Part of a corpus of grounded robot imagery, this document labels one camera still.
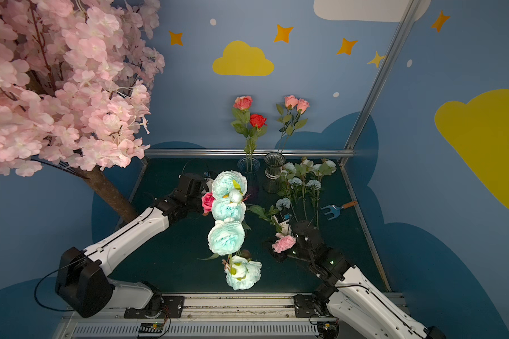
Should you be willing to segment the blue carnation stem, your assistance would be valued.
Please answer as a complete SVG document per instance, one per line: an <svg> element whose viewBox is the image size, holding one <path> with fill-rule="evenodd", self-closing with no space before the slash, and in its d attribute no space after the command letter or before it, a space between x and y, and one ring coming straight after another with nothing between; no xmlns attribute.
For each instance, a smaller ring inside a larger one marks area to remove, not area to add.
<svg viewBox="0 0 509 339"><path fill-rule="evenodd" d="M294 219L298 220L298 201L300 198L300 191L302 186L302 180L296 176L297 169L295 164L287 162L281 167L280 181L281 189L285 194L285 197L291 201L290 209L293 212Z"/></svg>
<svg viewBox="0 0 509 339"><path fill-rule="evenodd" d="M277 200L275 206L279 211L289 210L292 207L292 202L289 198L282 198Z"/></svg>
<svg viewBox="0 0 509 339"><path fill-rule="evenodd" d="M319 180L311 179L307 182L306 188L309 191L309 196L312 202L314 211L314 226L319 228L319 202L322 190L322 184Z"/></svg>

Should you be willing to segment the clear ribbed glass vase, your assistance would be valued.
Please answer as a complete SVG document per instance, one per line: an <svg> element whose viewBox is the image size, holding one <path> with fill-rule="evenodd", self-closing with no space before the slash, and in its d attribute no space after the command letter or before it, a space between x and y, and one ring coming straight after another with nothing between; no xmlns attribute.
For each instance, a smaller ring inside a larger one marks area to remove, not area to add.
<svg viewBox="0 0 509 339"><path fill-rule="evenodd" d="M264 157L266 164L265 182L263 189L268 194L276 194L280 188L282 166L285 165L285 157L280 152L271 152Z"/></svg>

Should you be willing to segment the blue rose stem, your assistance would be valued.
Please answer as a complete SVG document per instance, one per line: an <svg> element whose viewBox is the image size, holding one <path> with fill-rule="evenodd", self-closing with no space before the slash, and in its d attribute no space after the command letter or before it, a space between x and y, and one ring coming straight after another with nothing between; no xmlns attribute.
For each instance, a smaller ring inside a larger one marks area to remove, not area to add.
<svg viewBox="0 0 509 339"><path fill-rule="evenodd" d="M241 250L245 239L243 226L247 206L247 179L240 172L221 172L216 179L209 179L203 195L211 192L215 197L212 212L214 226L207 236L211 259L229 256Z"/></svg>
<svg viewBox="0 0 509 339"><path fill-rule="evenodd" d="M301 180L302 207L305 218L307 218L307 174L312 169L314 163L307 157L303 157L299 163L295 164L296 176Z"/></svg>

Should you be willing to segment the purple ribbed glass vase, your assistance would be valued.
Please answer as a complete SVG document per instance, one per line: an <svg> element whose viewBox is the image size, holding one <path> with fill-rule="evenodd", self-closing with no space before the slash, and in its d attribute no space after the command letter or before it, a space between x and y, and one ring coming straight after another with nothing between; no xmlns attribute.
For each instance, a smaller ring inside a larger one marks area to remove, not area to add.
<svg viewBox="0 0 509 339"><path fill-rule="evenodd" d="M256 158L245 157L237 162L237 167L247 179L247 202L256 203L260 191L258 178L259 161Z"/></svg>

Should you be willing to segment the white flower stem blue vase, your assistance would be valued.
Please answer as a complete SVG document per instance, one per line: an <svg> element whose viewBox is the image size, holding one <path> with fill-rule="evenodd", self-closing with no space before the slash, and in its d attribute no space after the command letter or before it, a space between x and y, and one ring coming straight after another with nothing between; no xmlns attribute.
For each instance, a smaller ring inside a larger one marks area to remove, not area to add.
<svg viewBox="0 0 509 339"><path fill-rule="evenodd" d="M261 279L262 264L240 256L223 260L226 282L234 290L248 290Z"/></svg>

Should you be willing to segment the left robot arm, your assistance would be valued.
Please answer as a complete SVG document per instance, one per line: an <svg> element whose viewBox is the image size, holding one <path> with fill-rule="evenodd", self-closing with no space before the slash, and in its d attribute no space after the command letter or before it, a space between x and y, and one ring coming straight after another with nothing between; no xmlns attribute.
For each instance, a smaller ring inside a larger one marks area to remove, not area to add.
<svg viewBox="0 0 509 339"><path fill-rule="evenodd" d="M79 250L72 247L60 259L55 292L79 316L89 318L108 309L122 309L131 319L164 318L162 293L147 282L124 282L111 273L147 241L189 213L202 213L202 196L210 192L210 175L180 175L178 186L156 200L132 222L105 239Z"/></svg>

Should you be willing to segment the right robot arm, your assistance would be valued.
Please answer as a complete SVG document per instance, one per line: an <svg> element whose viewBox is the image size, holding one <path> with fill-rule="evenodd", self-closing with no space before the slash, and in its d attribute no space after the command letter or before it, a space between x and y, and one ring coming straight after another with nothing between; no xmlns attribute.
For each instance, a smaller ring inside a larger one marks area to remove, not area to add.
<svg viewBox="0 0 509 339"><path fill-rule="evenodd" d="M371 283L340 251L326 245L319 229L306 220L280 222L272 217L278 242L274 258L295 258L322 284L313 292L313 307L333 316L366 338L445 338L436 326L427 327L400 309Z"/></svg>

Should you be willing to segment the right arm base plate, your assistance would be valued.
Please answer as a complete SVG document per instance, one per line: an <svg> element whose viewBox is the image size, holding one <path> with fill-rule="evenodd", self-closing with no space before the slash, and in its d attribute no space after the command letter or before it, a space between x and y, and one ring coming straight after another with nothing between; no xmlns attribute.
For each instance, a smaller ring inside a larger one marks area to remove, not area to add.
<svg viewBox="0 0 509 339"><path fill-rule="evenodd" d="M297 294L292 299L296 318L326 316L326 307L315 296Z"/></svg>

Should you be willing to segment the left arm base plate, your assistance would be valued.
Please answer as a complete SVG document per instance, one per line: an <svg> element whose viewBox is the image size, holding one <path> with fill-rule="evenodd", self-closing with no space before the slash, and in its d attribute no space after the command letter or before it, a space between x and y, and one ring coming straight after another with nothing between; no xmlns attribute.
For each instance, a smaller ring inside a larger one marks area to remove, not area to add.
<svg viewBox="0 0 509 339"><path fill-rule="evenodd" d="M185 297L181 295L155 295L143 309L127 308L125 319L179 319Z"/></svg>

